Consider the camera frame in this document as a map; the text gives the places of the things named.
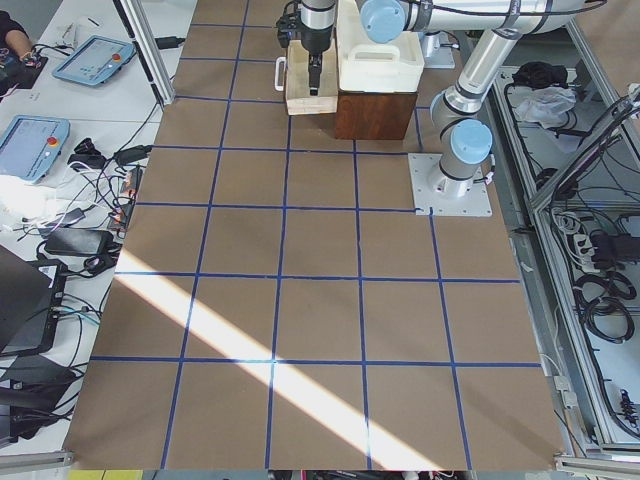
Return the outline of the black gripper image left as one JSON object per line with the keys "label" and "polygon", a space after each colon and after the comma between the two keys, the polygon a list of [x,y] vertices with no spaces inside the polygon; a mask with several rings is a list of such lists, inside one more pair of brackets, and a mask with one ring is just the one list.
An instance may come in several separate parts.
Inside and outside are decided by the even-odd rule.
{"label": "black gripper image left", "polygon": [[[301,1],[288,1],[276,21],[277,39],[281,48],[288,48],[292,40],[302,40]],[[318,95],[322,74],[322,54],[310,54],[308,60],[309,94]]]}

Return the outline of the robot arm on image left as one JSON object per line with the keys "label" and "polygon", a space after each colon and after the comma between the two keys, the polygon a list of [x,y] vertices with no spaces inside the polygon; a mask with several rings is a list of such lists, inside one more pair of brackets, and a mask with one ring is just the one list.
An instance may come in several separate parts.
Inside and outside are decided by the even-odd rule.
{"label": "robot arm on image left", "polygon": [[276,21],[277,39],[286,49],[293,38],[308,52],[309,93],[317,96],[323,54],[330,48],[336,17],[335,0],[288,1]]}

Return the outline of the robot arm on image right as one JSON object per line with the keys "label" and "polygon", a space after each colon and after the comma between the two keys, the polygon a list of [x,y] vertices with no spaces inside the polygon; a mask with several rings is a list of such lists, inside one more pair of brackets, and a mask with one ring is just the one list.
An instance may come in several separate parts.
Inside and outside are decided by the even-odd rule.
{"label": "robot arm on image right", "polygon": [[427,175],[435,193],[460,198],[492,147],[492,134],[475,119],[499,68],[526,34],[564,26],[583,1],[366,1],[360,21],[370,40],[388,43],[403,32],[480,30],[482,35],[456,82],[438,94],[431,119],[443,153]]}

